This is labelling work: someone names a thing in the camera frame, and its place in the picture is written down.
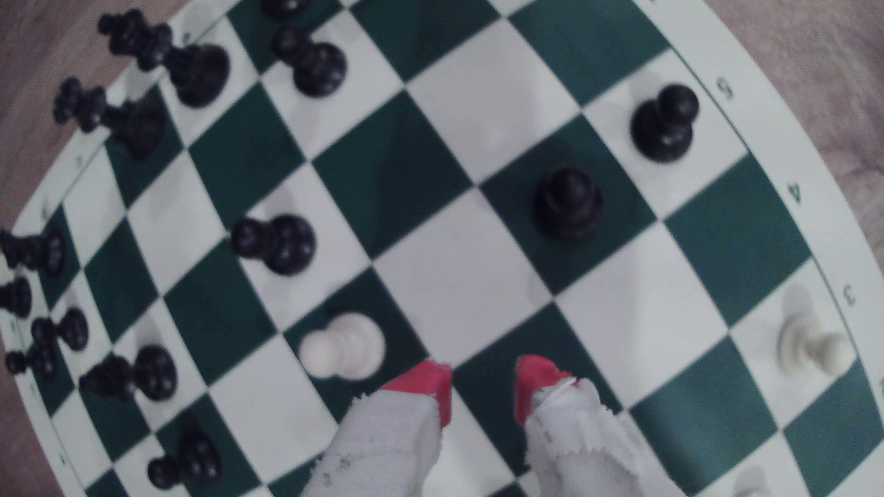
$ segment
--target white square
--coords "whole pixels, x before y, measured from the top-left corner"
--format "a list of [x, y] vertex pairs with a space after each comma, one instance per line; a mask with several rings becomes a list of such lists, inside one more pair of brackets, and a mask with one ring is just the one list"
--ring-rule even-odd
[[169, 490], [160, 490], [153, 486], [148, 479], [148, 464], [157, 457], [166, 455], [163, 446], [156, 440], [154, 435], [148, 435], [144, 440], [132, 447], [114, 463], [119, 482], [123, 484], [126, 493], [139, 497], [188, 497], [187, 489], [183, 485], [175, 485]]
[[108, 102], [121, 105], [125, 100], [138, 100], [148, 93], [165, 74], [166, 70], [162, 66], [145, 73], [138, 67], [138, 62], [133, 60], [119, 75], [119, 78], [107, 87], [105, 93]]
[[488, 0], [501, 16], [509, 16], [534, 0]]
[[781, 432], [755, 449], [697, 497], [734, 497], [757, 489], [766, 489], [771, 495], [809, 496], [801, 471]]
[[[638, 151], [629, 124], [638, 106], [657, 98], [670, 83], [693, 89], [700, 102], [700, 113], [694, 122], [694, 141], [687, 155], [672, 164], [658, 164]], [[672, 50], [663, 52], [590, 102], [584, 115], [660, 219], [746, 155], [739, 136]]]
[[104, 141], [110, 136], [106, 127], [99, 126], [85, 134], [77, 129], [58, 154], [40, 185], [19, 214], [12, 232], [19, 235], [40, 232], [55, 213], [68, 189], [77, 181]]
[[80, 394], [74, 391], [52, 417], [52, 424], [83, 486], [89, 487], [111, 467], [111, 459], [89, 419]]
[[506, 19], [417, 76], [408, 92], [476, 183], [579, 112]]
[[86, 266], [126, 214], [123, 197], [104, 147], [63, 202], [73, 246]]
[[283, 332], [369, 266], [369, 257], [312, 164], [305, 164], [248, 215], [307, 219], [316, 234], [313, 261], [295, 276], [279, 276], [258, 260], [240, 259], [243, 271], [277, 330]]
[[192, 43], [205, 43], [203, 37], [240, 0], [195, 0], [169, 19], [172, 44], [185, 47]]
[[442, 452], [423, 484], [423, 497], [484, 497], [513, 481], [497, 449], [452, 390], [451, 424], [442, 431]]
[[67, 370], [71, 373], [71, 378], [76, 384], [80, 376], [86, 374], [92, 366], [100, 363], [111, 351], [111, 339], [108, 338], [108, 333], [104, 329], [102, 316], [95, 306], [92, 290], [89, 289], [86, 274], [83, 271], [77, 274], [77, 277], [73, 279], [71, 285], [56, 302], [55, 309], [51, 314], [52, 322], [58, 324], [67, 311], [72, 308], [83, 312], [89, 328], [89, 340], [86, 343], [86, 348], [80, 352], [74, 352], [63, 342], [59, 344], [61, 355], [67, 364]]
[[218, 45], [227, 51], [230, 58], [230, 76], [221, 95], [214, 102], [202, 109], [191, 109], [178, 99], [175, 86], [169, 76], [160, 80], [160, 91], [169, 108], [171, 120], [178, 128], [178, 134], [185, 147], [189, 147], [227, 111], [246, 91], [258, 81], [258, 71], [252, 65], [246, 49], [243, 48], [239, 36], [233, 30], [230, 20], [221, 19], [215, 27], [206, 33], [200, 43]]
[[259, 486], [255, 490], [243, 495], [242, 497], [274, 497], [274, 495], [266, 486]]
[[210, 392], [263, 483], [324, 451], [338, 430], [282, 335], [229, 371]]
[[789, 376], [780, 368], [777, 348], [783, 324], [791, 317], [808, 312], [819, 318], [825, 332], [847, 336], [838, 309], [812, 259], [730, 332], [780, 428], [791, 423], [834, 381], [816, 369]]
[[551, 299], [475, 188], [387, 250], [375, 267], [430, 355], [455, 367]]
[[347, 57], [347, 77], [334, 94], [325, 98], [303, 95], [294, 87], [292, 68], [282, 62], [261, 77], [273, 105], [308, 160], [402, 88], [399, 76], [350, 11], [328, 21], [314, 33], [313, 40], [330, 42], [344, 50]]
[[540, 480], [537, 479], [537, 474], [533, 470], [521, 475], [518, 482], [526, 497], [541, 497]]
[[875, 495], [884, 488], [884, 442], [878, 446], [835, 488], [829, 497], [857, 497]]
[[151, 401], [143, 394], [135, 395], [151, 431], [159, 430], [206, 392], [206, 384], [196, 369], [194, 359], [172, 321], [163, 299], [156, 299], [138, 321], [123, 333], [114, 346], [114, 352], [134, 363], [138, 352], [147, 345], [160, 345], [171, 355], [178, 373], [178, 388], [171, 399]]
[[165, 294], [225, 236], [224, 226], [185, 150], [129, 210], [144, 263]]
[[662, 223], [580, 278], [557, 302], [626, 409], [728, 332]]

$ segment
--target white chess piece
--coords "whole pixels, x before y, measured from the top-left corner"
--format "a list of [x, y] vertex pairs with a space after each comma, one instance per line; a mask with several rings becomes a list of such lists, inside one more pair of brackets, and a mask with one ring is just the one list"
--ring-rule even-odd
[[816, 367], [838, 378], [856, 359], [850, 340], [842, 333], [823, 332], [813, 314], [796, 316], [786, 322], [779, 349], [780, 365], [788, 374]]
[[360, 381], [377, 372], [385, 352], [380, 327], [370, 317], [351, 312], [335, 317], [325, 330], [304, 337], [298, 357], [314, 378], [337, 375]]

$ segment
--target green square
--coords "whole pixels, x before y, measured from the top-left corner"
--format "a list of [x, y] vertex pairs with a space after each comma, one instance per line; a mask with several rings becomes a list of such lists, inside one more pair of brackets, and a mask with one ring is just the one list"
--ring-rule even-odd
[[721, 175], [666, 224], [728, 326], [811, 256], [752, 156]]
[[[563, 164], [585, 170], [605, 203], [585, 241], [558, 241], [538, 225], [534, 199], [542, 178]], [[503, 170], [482, 191], [550, 290], [557, 294], [650, 226], [654, 214], [589, 121], [580, 116]]]
[[626, 0], [537, 0], [510, 20], [581, 105], [669, 46]]
[[547, 305], [454, 371], [458, 393], [516, 476], [529, 469], [525, 432], [513, 411], [513, 371], [526, 354], [546, 357], [563, 371], [592, 380], [602, 403], [615, 413], [622, 409], [559, 308]]
[[129, 497], [126, 489], [119, 483], [117, 473], [108, 470], [104, 476], [90, 486], [86, 491], [87, 497]]
[[148, 424], [134, 401], [104, 399], [89, 392], [80, 392], [79, 395], [111, 461], [119, 459], [150, 434]]
[[[155, 98], [162, 103], [164, 108], [165, 102], [160, 95], [159, 90], [154, 87], [146, 95], [146, 98]], [[157, 176], [163, 172], [175, 157], [177, 157], [184, 147], [181, 145], [181, 139], [178, 137], [178, 130], [172, 123], [168, 110], [166, 111], [166, 123], [163, 133], [163, 139], [160, 140], [154, 153], [145, 160], [136, 161], [132, 159], [126, 149], [113, 138], [109, 138], [104, 144], [110, 157], [110, 166], [113, 168], [114, 176], [117, 178], [117, 186], [119, 193], [123, 197], [123, 203], [127, 208], [131, 207], [138, 199], [141, 192], [146, 190]]]
[[338, 0], [311, 0], [307, 8], [293, 18], [274, 19], [264, 13], [261, 2], [249, 0], [239, 2], [227, 13], [227, 18], [260, 74], [277, 61], [271, 52], [271, 40], [278, 28], [295, 25], [314, 31], [342, 8]]
[[361, 0], [351, 10], [403, 81], [499, 16], [486, 0]]
[[166, 454], [177, 454], [181, 437], [195, 432], [204, 434], [215, 445], [221, 459], [221, 478], [208, 486], [185, 479], [184, 486], [192, 497], [234, 497], [259, 485], [255, 471], [208, 395], [161, 428], [156, 438]]
[[730, 337], [630, 413], [687, 495], [706, 488], [776, 432]]
[[268, 485], [273, 497], [294, 497], [301, 495], [307, 483], [310, 481], [310, 473], [321, 455], [314, 457], [306, 463], [291, 470], [283, 477]]
[[55, 376], [46, 379], [42, 374], [34, 374], [34, 381], [37, 383], [37, 389], [40, 390], [43, 405], [46, 406], [46, 411], [50, 414], [50, 417], [55, 416], [58, 408], [65, 403], [68, 395], [73, 392], [71, 373], [67, 370], [67, 364], [61, 355], [58, 340], [53, 340], [51, 346], [56, 358]]
[[276, 333], [227, 239], [166, 294], [165, 302], [207, 385]]
[[457, 160], [405, 92], [313, 164], [372, 258], [470, 185]]
[[525, 497], [525, 492], [517, 482], [513, 482], [492, 494], [491, 497]]
[[297, 355], [301, 339], [314, 330], [324, 330], [329, 321], [346, 312], [358, 312], [370, 317], [380, 327], [386, 339], [386, 356], [380, 369], [364, 381], [345, 381], [340, 378], [310, 378], [329, 412], [340, 423], [350, 409], [353, 399], [374, 393], [384, 383], [408, 371], [427, 357], [417, 333], [396, 307], [374, 269], [341, 288], [319, 307], [310, 311], [301, 321], [286, 331], [286, 341]]
[[95, 252], [85, 273], [111, 343], [156, 300], [154, 281], [126, 219]]
[[59, 207], [43, 228], [45, 235], [50, 230], [56, 230], [61, 233], [62, 240], [65, 242], [65, 266], [61, 273], [55, 278], [51, 278], [39, 272], [40, 286], [43, 287], [43, 296], [46, 297], [46, 305], [50, 309], [55, 307], [56, 302], [61, 295], [67, 290], [68, 285], [73, 281], [73, 277], [80, 270], [80, 260], [77, 258], [77, 250], [73, 247], [73, 239], [71, 238], [71, 230], [67, 227], [67, 217], [65, 210]]
[[260, 84], [191, 146], [190, 155], [227, 228], [304, 162]]
[[826, 497], [884, 440], [865, 369], [856, 361], [783, 430], [812, 497]]

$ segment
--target black chess piece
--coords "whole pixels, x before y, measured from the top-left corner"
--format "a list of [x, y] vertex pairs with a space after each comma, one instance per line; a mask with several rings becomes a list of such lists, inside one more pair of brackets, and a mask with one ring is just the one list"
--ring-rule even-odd
[[157, 345], [138, 352], [135, 364], [120, 356], [108, 356], [80, 377], [80, 390], [106, 399], [131, 401], [141, 390], [151, 401], [164, 401], [178, 388], [178, 372], [171, 355]]
[[243, 218], [233, 225], [233, 251], [246, 259], [261, 259], [271, 271], [292, 276], [304, 270], [316, 253], [316, 235], [306, 219], [291, 214], [265, 223]]
[[89, 325], [82, 310], [69, 309], [57, 325], [48, 317], [38, 317], [31, 323], [34, 341], [44, 346], [60, 338], [73, 351], [81, 351], [89, 342]]
[[0, 309], [21, 318], [31, 313], [31, 284], [26, 278], [18, 276], [0, 287]]
[[80, 80], [68, 78], [62, 83], [52, 108], [58, 124], [77, 119], [84, 133], [92, 133], [99, 126], [107, 126], [135, 160], [151, 156], [163, 139], [166, 114], [163, 104], [151, 94], [138, 102], [126, 101], [120, 107], [108, 105], [104, 88], [84, 90]]
[[15, 236], [0, 230], [0, 248], [10, 269], [24, 264], [31, 271], [43, 271], [55, 278], [65, 268], [65, 239], [57, 229], [31, 236]]
[[331, 43], [313, 43], [307, 30], [282, 26], [273, 35], [271, 50], [294, 69], [294, 85], [306, 96], [334, 93], [347, 76], [347, 57]]
[[136, 57], [142, 71], [160, 65], [168, 69], [178, 98], [188, 107], [199, 109], [214, 102], [230, 76], [230, 58], [224, 49], [211, 44], [176, 48], [169, 25], [149, 26], [138, 9], [104, 14], [98, 32], [110, 36], [111, 54]]
[[669, 85], [656, 100], [642, 103], [636, 110], [632, 117], [632, 141], [652, 161], [674, 162], [688, 152], [694, 140], [692, 125], [699, 112], [700, 102], [692, 89]]
[[176, 456], [164, 455], [148, 463], [148, 479], [160, 490], [169, 490], [182, 478], [211, 485], [221, 476], [221, 458], [215, 444], [200, 432], [183, 437]]
[[18, 350], [6, 354], [6, 370], [10, 374], [24, 374], [27, 368], [46, 379], [55, 377], [56, 358], [52, 347], [34, 342], [25, 354]]
[[573, 165], [556, 169], [537, 189], [537, 220], [550, 236], [559, 240], [590, 237], [601, 222], [603, 207], [598, 185]]
[[264, 12], [275, 19], [288, 19], [298, 15], [309, 5], [310, 0], [263, 0]]

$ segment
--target vinyl chess mat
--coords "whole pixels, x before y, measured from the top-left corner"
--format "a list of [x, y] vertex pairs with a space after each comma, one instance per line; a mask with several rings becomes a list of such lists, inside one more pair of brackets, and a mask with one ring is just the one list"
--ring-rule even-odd
[[[282, 23], [259, 1], [194, 2], [170, 22], [175, 43], [228, 51], [223, 94], [191, 110], [162, 71], [130, 68], [108, 100], [161, 98], [159, 150], [134, 163], [105, 131], [77, 132], [15, 226], [60, 229], [69, 250], [58, 278], [22, 272], [34, 308], [3, 316], [7, 350], [31, 343], [34, 317], [80, 307], [89, 324], [83, 352], [56, 344], [53, 381], [17, 378], [67, 497], [296, 496], [352, 399], [425, 357], [453, 365], [455, 393], [423, 495], [537, 496], [512, 414], [526, 353], [592, 379], [687, 495], [881, 489], [880, 271], [704, 4], [313, 0], [289, 22], [345, 52], [335, 95], [296, 91], [269, 49]], [[688, 155], [663, 166], [629, 120], [672, 82], [701, 111]], [[590, 241], [551, 240], [532, 217], [538, 181], [564, 163], [603, 192]], [[228, 238], [244, 215], [281, 213], [317, 237], [291, 278]], [[310, 378], [301, 338], [348, 311], [380, 325], [384, 365], [358, 383]], [[802, 312], [851, 337], [843, 377], [778, 369], [779, 331]], [[153, 343], [178, 368], [169, 401], [80, 394], [108, 354]], [[195, 427], [220, 481], [156, 490], [148, 461]]]

